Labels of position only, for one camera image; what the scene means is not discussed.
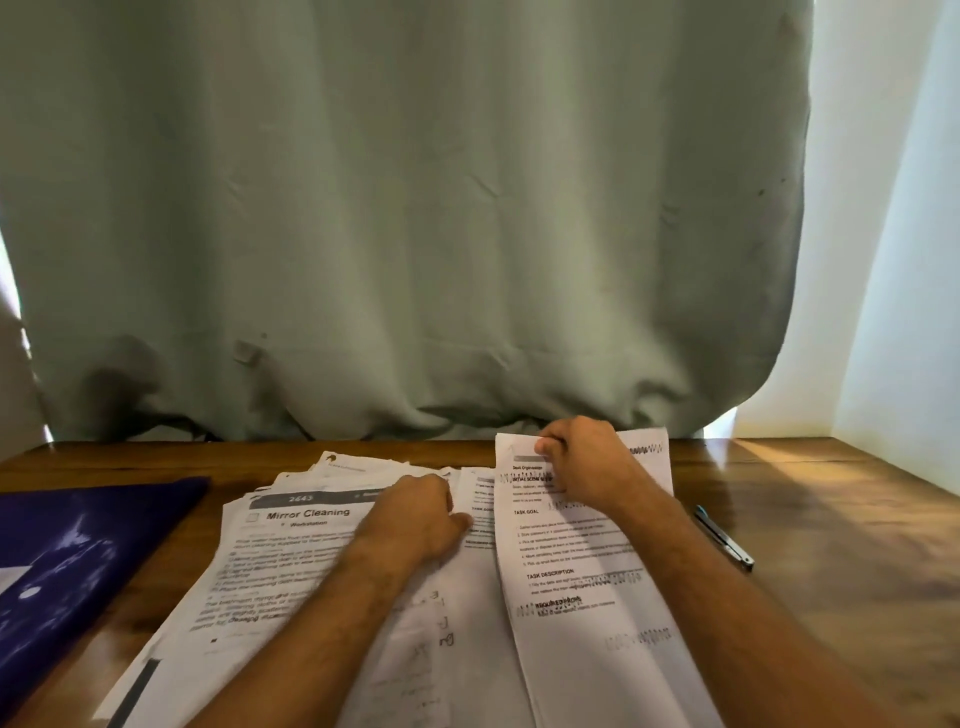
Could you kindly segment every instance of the gray header bar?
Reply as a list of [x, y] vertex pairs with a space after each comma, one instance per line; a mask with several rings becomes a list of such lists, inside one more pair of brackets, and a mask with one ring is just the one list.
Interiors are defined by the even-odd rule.
[[373, 503], [382, 488], [366, 491], [307, 491], [306, 493], [269, 493], [250, 501], [250, 509], [289, 508], [298, 505], [347, 505]]

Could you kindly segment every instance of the wooden table surface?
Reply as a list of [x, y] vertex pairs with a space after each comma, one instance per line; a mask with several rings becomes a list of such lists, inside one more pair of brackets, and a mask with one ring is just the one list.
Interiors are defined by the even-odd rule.
[[[671, 443], [677, 497], [756, 558], [753, 579], [917, 726], [960, 727], [960, 498], [829, 438]], [[492, 466], [491, 442], [57, 444], [0, 464], [0, 491], [208, 475], [212, 487], [10, 728], [89, 719], [206, 568], [221, 506], [325, 449]]]

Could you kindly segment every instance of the forearm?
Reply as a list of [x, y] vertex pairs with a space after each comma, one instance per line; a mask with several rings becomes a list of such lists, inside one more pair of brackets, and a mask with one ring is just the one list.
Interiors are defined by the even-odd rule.
[[731, 728], [892, 726], [848, 671], [644, 483], [612, 514], [650, 572]]
[[189, 728], [332, 726], [417, 560], [358, 538]]

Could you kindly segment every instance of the left hand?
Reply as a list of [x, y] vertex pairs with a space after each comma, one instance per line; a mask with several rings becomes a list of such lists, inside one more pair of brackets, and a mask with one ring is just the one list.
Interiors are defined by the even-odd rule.
[[376, 499], [357, 526], [366, 539], [407, 555], [417, 565], [452, 550], [473, 525], [469, 513], [450, 513], [450, 487], [438, 475], [405, 475]]

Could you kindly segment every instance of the purple folder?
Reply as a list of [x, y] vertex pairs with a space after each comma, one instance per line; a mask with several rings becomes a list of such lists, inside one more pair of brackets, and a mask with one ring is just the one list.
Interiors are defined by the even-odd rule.
[[204, 495], [207, 478], [0, 494], [0, 724]]

